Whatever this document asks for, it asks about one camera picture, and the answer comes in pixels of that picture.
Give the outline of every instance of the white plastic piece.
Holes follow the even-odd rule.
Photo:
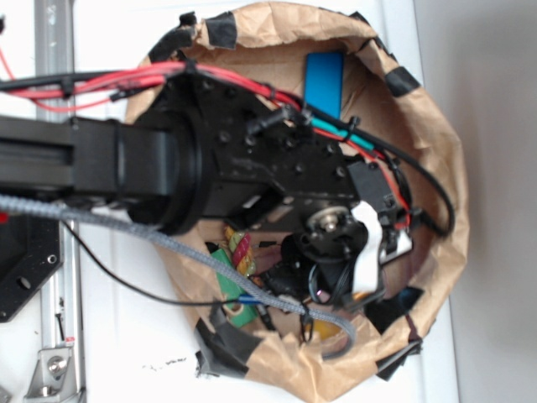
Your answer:
[[[401,256],[402,254],[406,254],[407,252],[410,252],[412,250],[412,246],[413,246],[412,239],[410,238],[410,236],[407,234],[406,231],[401,229],[397,237],[397,248],[391,254],[386,254],[385,249],[381,250],[378,260],[380,261],[381,264],[387,263],[390,260],[393,260]]]
[[[374,292],[378,288],[378,251],[383,240],[383,228],[377,212],[365,201],[360,201],[352,209],[352,216],[368,231],[368,241],[354,264],[352,294]]]

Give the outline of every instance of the black metal bracket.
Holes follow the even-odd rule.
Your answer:
[[[0,225],[0,323],[15,317],[62,259],[58,222],[11,216]]]

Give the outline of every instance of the teal wire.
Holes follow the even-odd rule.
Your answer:
[[[313,124],[313,126],[315,128],[321,128],[321,129],[323,129],[323,130],[325,130],[327,132],[335,134],[338,137],[341,137],[342,139],[344,139],[349,134],[349,132],[347,132],[346,130],[342,130],[340,128],[337,128],[336,126],[333,126],[333,125],[329,124],[328,122],[325,122],[324,120],[321,120],[319,118],[311,119],[311,124]],[[366,149],[368,151],[373,151],[374,148],[375,148],[373,143],[369,143],[368,141],[356,136],[356,134],[353,134],[351,136],[350,140],[354,144],[356,144],[359,147],[361,147],[363,149]]]

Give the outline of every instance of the brown paper bag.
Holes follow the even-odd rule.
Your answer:
[[[310,343],[300,343],[299,319],[294,315],[273,312],[280,337],[256,322],[238,330],[220,310],[187,311],[200,341],[201,371],[276,385],[309,402],[334,400],[381,370],[388,375],[405,354],[419,349],[467,260],[467,181],[461,142],[425,89],[399,66],[358,13],[348,17],[304,5],[255,3],[200,23],[188,14],[143,61],[174,59],[183,52],[199,63],[219,65],[302,95],[306,55],[335,50],[346,55],[342,120],[359,116],[362,129],[412,154],[446,189],[456,209],[456,224],[443,239],[427,228],[413,232],[413,251],[385,266],[383,273],[388,286],[385,299],[393,302],[414,295],[413,304],[407,311],[390,311],[387,304],[376,316],[355,316],[357,343],[338,359],[323,361],[321,351],[341,343],[342,335],[324,341],[315,335]],[[158,92],[131,98],[126,120],[133,122]],[[444,222],[446,213],[437,193],[412,170],[405,172],[414,204]],[[281,239],[281,234],[253,236],[257,241]],[[223,240],[222,225],[201,222],[180,240],[207,252],[205,241]],[[181,300],[223,299],[211,269],[183,256],[160,253]]]

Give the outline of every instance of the silver metal frame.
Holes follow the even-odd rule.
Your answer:
[[[68,73],[75,68],[73,2],[34,1],[37,76]],[[68,102],[59,100],[50,105],[66,106]],[[37,111],[39,120],[49,122],[63,122],[68,117],[66,113]],[[65,228],[60,241],[63,264],[41,289],[43,349],[25,402],[86,399],[79,249]]]

